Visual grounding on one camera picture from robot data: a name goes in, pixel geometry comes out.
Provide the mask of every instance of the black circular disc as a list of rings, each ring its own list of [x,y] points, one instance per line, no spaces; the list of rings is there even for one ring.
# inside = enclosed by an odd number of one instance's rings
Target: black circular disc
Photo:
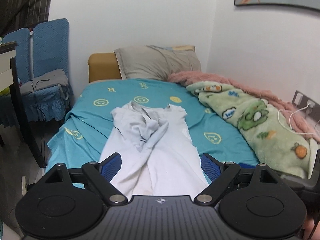
[[[219,213],[238,232],[276,239],[291,236],[301,228],[306,208],[293,191],[255,191],[248,186],[227,194],[220,202]]]
[[[102,201],[95,194],[60,183],[32,189],[16,207],[21,229],[38,239],[68,238],[84,233],[102,213]]]

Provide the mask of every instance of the pink fluffy blanket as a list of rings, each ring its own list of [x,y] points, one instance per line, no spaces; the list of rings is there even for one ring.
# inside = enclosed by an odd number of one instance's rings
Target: pink fluffy blanket
[[[241,89],[243,92],[252,95],[257,98],[263,98],[268,100],[277,109],[282,109],[281,113],[287,120],[289,124],[290,115],[296,111],[296,108],[291,103],[286,103],[274,95],[270,90],[259,90],[243,85],[233,79],[225,78],[217,74],[202,73],[200,71],[182,71],[179,73],[171,74],[168,78],[168,82],[179,83],[186,87],[193,83],[200,81],[215,81],[219,83],[229,84],[235,88]],[[292,128],[299,133],[313,133],[313,135],[303,135],[305,139],[314,138],[318,143],[320,142],[320,137],[316,134],[315,129],[306,122],[304,117],[300,114],[294,114],[291,117]]]

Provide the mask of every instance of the metal screw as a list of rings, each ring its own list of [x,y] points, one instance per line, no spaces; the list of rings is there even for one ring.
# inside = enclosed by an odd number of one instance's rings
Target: metal screw
[[[203,195],[199,195],[197,197],[197,200],[202,203],[208,203],[208,202],[212,201],[212,197],[210,195],[203,194]]]
[[[120,203],[120,202],[123,202],[125,200],[125,197],[122,196],[122,195],[117,194],[117,195],[112,195],[109,199],[113,203]]]

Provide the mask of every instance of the floor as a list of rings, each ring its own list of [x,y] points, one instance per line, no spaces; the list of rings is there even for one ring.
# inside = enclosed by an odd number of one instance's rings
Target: floor
[[[47,143],[58,131],[57,121],[31,122],[33,135],[41,147],[44,139]],[[0,217],[2,221],[23,236],[14,216],[14,208],[22,198],[21,177],[27,176],[29,183],[34,183],[42,177],[43,170],[38,167],[27,144],[21,141],[21,135],[15,127],[0,125],[0,134],[5,147],[0,147]],[[45,144],[45,159],[50,157],[50,150]]]

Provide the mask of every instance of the person's hand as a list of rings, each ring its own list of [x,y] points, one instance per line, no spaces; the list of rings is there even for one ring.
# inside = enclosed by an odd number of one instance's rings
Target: person's hand
[[[308,216],[302,227],[304,229],[303,240],[308,239],[314,226],[315,225],[313,224],[313,218],[311,216]],[[317,226],[311,240],[320,240],[320,225]]]

